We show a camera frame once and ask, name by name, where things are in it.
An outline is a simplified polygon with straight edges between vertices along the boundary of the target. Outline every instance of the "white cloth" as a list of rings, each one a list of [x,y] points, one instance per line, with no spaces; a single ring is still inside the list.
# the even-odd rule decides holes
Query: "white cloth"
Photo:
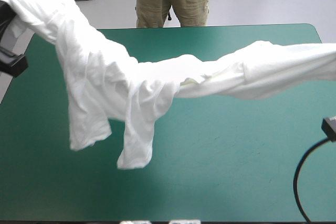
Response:
[[[91,27],[74,0],[2,1],[56,46],[69,95],[71,149],[108,137],[108,118],[125,121],[118,168],[148,164],[154,123],[174,97],[260,99],[304,81],[336,79],[336,44],[278,46],[257,41],[217,61],[182,55],[138,63],[123,45]]]

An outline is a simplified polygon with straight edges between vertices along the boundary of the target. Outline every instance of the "green tabletop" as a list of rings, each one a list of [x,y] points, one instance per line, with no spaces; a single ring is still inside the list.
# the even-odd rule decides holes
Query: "green tabletop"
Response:
[[[109,29],[139,61],[181,54],[215,60],[256,40],[320,42],[311,25]],[[144,169],[118,170],[124,124],[82,151],[69,148],[68,101],[54,46],[34,36],[29,68],[0,105],[0,220],[302,221],[292,178],[303,153],[336,114],[335,83],[304,83],[243,101],[174,99],[155,125]],[[302,168],[299,194],[312,220],[336,220],[336,144]]]

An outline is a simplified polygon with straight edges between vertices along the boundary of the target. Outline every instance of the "khaki pants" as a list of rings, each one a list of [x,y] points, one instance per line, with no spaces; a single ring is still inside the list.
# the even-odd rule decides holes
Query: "khaki pants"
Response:
[[[136,0],[137,28],[163,27],[169,9],[181,26],[205,26],[209,0]]]

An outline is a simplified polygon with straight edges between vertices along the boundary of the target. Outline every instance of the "white floor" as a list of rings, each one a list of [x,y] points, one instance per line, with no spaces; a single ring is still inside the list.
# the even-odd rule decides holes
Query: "white floor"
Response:
[[[79,0],[77,4],[95,28],[135,28],[135,0]],[[322,42],[336,42],[336,0],[210,0],[209,6],[209,26],[309,23]],[[171,14],[173,20],[166,21],[165,27],[179,26]],[[16,51],[25,50],[31,35],[26,33]],[[7,89],[3,77],[0,101]]]

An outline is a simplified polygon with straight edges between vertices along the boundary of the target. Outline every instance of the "black cable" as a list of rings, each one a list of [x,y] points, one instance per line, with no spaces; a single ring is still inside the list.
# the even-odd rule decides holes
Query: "black cable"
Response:
[[[322,144],[325,144],[326,142],[329,142],[328,138],[325,138],[319,142],[317,142],[315,145],[313,145],[312,147],[310,147],[306,153],[303,155],[303,157],[301,158],[298,166],[296,167],[296,171],[294,174],[294,180],[293,180],[293,190],[294,190],[294,196],[295,196],[295,201],[296,204],[298,205],[298,208],[302,214],[302,216],[304,217],[304,219],[306,220],[306,222],[308,224],[311,224],[311,220],[308,218],[308,216],[306,215],[306,213],[304,212],[301,203],[300,203],[300,199],[299,199],[299,195],[298,195],[298,178],[299,178],[299,173],[301,170],[301,167],[303,165],[303,163],[305,162],[305,160],[307,159],[307,157],[309,156],[310,153],[312,153],[316,148],[318,148],[319,146],[321,146]]]

